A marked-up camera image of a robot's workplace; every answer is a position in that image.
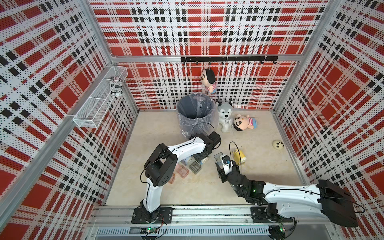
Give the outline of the translucent blue sharpener tray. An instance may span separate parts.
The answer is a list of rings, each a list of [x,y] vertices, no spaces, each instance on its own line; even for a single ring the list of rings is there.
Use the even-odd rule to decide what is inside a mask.
[[[216,167],[221,170],[223,169],[223,161],[222,161],[222,156],[224,154],[222,152],[219,152],[218,154],[214,155],[214,158],[215,158],[215,164],[216,164]]]

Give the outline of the yellow pencil sharpener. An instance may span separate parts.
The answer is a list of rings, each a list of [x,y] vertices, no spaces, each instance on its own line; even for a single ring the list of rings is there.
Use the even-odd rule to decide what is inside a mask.
[[[246,162],[247,158],[241,150],[235,150],[233,152],[234,161],[237,165],[242,165]]]

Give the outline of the translucent grey sharpener tray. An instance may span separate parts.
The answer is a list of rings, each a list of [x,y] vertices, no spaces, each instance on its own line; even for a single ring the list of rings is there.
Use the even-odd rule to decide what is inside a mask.
[[[196,162],[196,161],[193,161],[190,165],[189,165],[189,169],[195,174],[197,175],[201,169],[202,169],[202,166]]]

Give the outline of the grey bin with plastic liner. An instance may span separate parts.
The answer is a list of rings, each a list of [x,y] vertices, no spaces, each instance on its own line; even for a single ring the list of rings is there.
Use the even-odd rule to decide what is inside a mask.
[[[219,124],[216,102],[203,93],[182,97],[176,106],[180,131],[184,138],[197,134],[209,135]]]

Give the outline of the translucent pink sharpener tray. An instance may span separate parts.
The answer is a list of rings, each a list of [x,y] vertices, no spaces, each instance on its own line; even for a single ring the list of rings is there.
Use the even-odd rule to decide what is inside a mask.
[[[172,176],[171,176],[171,178],[170,178],[170,180],[168,181],[168,183],[169,183],[169,184],[173,184],[174,181],[175,181],[175,179],[176,179],[176,174],[173,173]]]

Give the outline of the blue sharpener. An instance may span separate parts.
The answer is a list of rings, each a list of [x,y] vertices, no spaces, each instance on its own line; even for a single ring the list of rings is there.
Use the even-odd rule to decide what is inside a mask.
[[[201,165],[204,165],[207,161],[209,160],[208,157],[205,157],[204,159],[202,159],[202,161],[200,162]]]
[[[195,158],[193,156],[189,156],[183,160],[180,161],[180,163],[184,166],[189,166],[191,165],[193,162],[195,162]]]

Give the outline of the blue sharpener front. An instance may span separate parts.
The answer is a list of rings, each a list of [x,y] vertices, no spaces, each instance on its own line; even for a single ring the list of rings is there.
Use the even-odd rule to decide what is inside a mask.
[[[180,161],[180,163],[184,166],[189,166],[191,165],[193,162],[195,162],[195,158],[193,156],[189,156],[183,160]]]

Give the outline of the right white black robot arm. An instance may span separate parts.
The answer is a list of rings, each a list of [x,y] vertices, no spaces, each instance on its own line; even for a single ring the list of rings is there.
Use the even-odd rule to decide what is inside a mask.
[[[284,186],[249,180],[235,162],[216,163],[222,183],[229,183],[236,195],[253,205],[258,221],[292,222],[297,217],[328,219],[331,223],[358,227],[350,192],[328,180],[316,185]]]

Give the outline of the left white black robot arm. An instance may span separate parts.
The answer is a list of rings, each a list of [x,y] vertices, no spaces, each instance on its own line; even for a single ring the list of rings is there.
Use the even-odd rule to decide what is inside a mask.
[[[134,210],[133,224],[166,223],[172,221],[173,208],[161,207],[163,186],[174,173],[177,164],[194,155],[205,158],[221,144],[221,137],[216,132],[210,135],[197,134],[190,140],[174,145],[159,144],[144,165],[147,190],[140,206]]]

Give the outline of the husky plush toy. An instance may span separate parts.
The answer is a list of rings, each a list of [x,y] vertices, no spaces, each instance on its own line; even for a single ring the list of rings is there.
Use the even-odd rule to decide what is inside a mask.
[[[233,124],[232,113],[233,113],[233,105],[232,102],[216,102],[218,113],[219,113],[219,124],[222,125],[221,131],[226,133],[230,130],[230,127]]]

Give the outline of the lying cartoon boy doll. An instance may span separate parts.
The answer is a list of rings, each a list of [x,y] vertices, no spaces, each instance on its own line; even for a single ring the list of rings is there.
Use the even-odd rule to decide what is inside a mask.
[[[257,128],[258,123],[255,118],[252,118],[249,115],[247,116],[237,115],[234,118],[233,126],[236,131],[244,131],[247,129],[253,130]]]

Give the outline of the right green circuit board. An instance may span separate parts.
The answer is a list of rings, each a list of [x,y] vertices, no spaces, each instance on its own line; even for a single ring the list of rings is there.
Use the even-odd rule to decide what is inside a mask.
[[[282,232],[281,227],[279,226],[269,226],[269,237],[272,240],[284,240],[286,238],[286,233]]]

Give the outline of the green circuit board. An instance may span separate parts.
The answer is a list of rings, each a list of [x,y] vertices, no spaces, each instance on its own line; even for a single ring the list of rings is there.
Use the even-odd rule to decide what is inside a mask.
[[[279,226],[269,226],[269,237],[272,240],[284,240],[286,238],[286,233],[282,232],[281,227]]]
[[[140,234],[141,235],[156,235],[158,232],[157,227],[143,227],[141,228]]]

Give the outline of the cream panda face ball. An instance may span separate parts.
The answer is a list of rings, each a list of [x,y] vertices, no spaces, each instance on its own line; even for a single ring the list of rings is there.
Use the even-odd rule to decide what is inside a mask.
[[[285,144],[284,144],[284,142],[282,142],[282,141],[280,141],[280,140],[274,140],[274,141],[272,142],[272,146],[273,146],[274,149],[280,151],[280,150],[284,149]]]

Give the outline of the hanging cartoon boy doll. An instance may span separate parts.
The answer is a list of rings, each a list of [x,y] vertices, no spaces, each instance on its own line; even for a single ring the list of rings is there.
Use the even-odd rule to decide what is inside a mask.
[[[217,91],[216,76],[213,70],[205,69],[201,73],[201,82],[210,94],[215,94]]]

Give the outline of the left green circuit board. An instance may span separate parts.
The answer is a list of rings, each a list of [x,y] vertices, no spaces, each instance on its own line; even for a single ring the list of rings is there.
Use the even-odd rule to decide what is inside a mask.
[[[156,235],[158,232],[157,227],[143,227],[141,228],[140,234],[141,235]]]

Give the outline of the black white can in basket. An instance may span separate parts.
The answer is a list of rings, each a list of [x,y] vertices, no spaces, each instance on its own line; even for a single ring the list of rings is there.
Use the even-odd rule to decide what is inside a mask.
[[[111,95],[113,97],[121,97],[123,95],[123,85],[119,77],[112,77],[110,79]]]

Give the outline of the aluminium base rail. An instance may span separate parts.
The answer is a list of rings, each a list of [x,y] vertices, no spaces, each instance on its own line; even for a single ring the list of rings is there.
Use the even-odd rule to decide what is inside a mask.
[[[285,230],[303,225],[324,230],[332,240],[339,239],[333,225],[324,219],[297,218],[296,222],[275,223],[258,220],[251,205],[173,205],[156,221],[135,224],[135,206],[97,207],[91,214],[85,238],[135,237],[143,229],[155,229],[156,236],[268,236],[271,226]]]

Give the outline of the black wall hook rail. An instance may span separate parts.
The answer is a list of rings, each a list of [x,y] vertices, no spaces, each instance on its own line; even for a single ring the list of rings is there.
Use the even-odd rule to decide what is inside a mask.
[[[253,57],[235,57],[235,56],[228,56],[228,57],[181,57],[180,60],[182,63],[212,63],[212,62],[272,62],[275,63],[279,59],[278,56],[253,56]]]

